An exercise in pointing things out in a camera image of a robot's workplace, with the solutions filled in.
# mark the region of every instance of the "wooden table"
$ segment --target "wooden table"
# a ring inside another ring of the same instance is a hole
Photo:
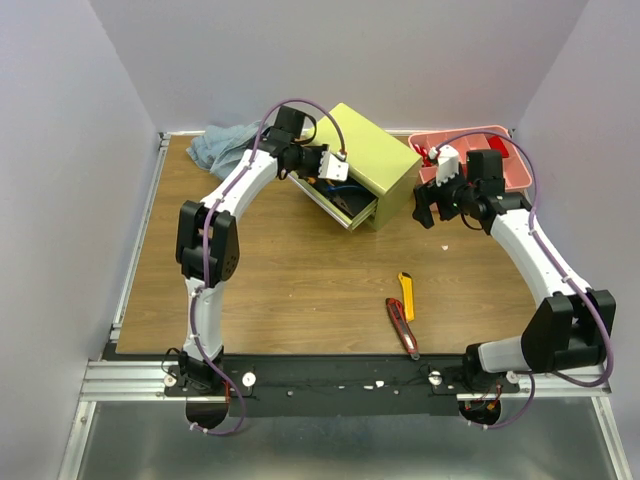
[[[163,167],[118,342],[120,353],[181,347],[187,295],[175,261],[178,212],[220,183],[174,136]],[[274,180],[239,222],[240,265],[223,309],[225,351],[400,353],[386,297],[402,299],[397,274],[414,279],[411,328],[423,353],[519,335],[535,310],[507,254],[459,220],[425,230],[413,201],[375,232],[349,233],[289,180]]]

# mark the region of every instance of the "pink plastic basket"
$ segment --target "pink plastic basket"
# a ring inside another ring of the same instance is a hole
[[[460,133],[471,132],[473,130],[491,130],[495,131],[496,133],[501,133],[502,135],[508,135],[507,130],[499,125],[490,125],[487,127],[475,128],[460,128],[457,130],[422,132],[414,133],[409,137],[409,146],[411,148],[414,148],[414,145],[418,145],[429,151],[431,147],[435,147],[436,145],[444,142],[451,137],[459,135]],[[491,135],[485,134],[469,135],[451,143],[451,146],[458,150],[458,152],[460,153],[460,161],[465,173],[467,168],[467,152],[469,150],[492,148],[489,145],[490,137]],[[501,143],[501,150],[504,150],[502,168],[504,170],[506,190],[507,192],[522,192],[531,186],[531,175],[529,174],[529,170],[527,170],[524,161],[513,145],[506,141],[503,141],[502,139],[499,139],[499,142]],[[422,183],[427,183],[429,180],[435,178],[435,176],[436,167],[422,167],[420,169],[420,181]]]

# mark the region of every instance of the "yellow utility knife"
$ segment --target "yellow utility knife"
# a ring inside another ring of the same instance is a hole
[[[413,279],[407,272],[398,274],[400,286],[402,287],[402,300],[404,303],[404,316],[407,322],[412,322],[416,317],[413,313]]]

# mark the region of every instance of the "gray floor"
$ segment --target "gray floor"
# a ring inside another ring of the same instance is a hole
[[[511,404],[509,410],[519,404]],[[422,415],[250,419],[226,438],[190,432],[177,403],[98,406],[80,478],[615,478],[590,399],[538,399],[511,427]]]

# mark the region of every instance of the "red utility knife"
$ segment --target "red utility knife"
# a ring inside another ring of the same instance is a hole
[[[404,316],[404,306],[402,302],[395,298],[387,298],[385,304],[387,305],[387,313],[389,314],[391,323],[393,323],[393,327],[396,329],[398,338],[400,338],[405,350],[411,355],[413,360],[419,360],[418,342],[416,342],[416,337],[411,333],[407,319]]]

